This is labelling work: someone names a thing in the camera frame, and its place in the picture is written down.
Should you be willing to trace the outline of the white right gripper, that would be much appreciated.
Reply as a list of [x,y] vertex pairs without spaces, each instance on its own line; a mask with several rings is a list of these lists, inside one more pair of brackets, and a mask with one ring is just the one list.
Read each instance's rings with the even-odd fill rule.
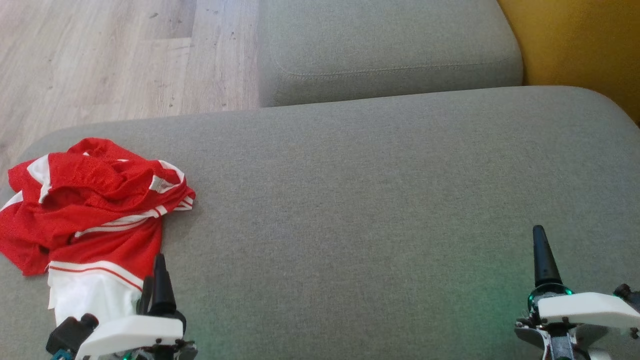
[[573,292],[563,285],[546,230],[532,228],[534,285],[528,315],[515,321],[516,336],[542,350],[542,360],[610,360],[594,346],[613,330],[639,339],[639,292],[621,284],[613,294]]

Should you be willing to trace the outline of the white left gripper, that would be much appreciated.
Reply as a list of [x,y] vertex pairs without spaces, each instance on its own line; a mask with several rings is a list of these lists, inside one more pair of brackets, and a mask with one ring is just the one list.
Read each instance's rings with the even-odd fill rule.
[[186,318],[178,311],[166,259],[158,253],[146,276],[139,315],[99,325],[78,347],[76,360],[194,360],[199,350],[185,339]]

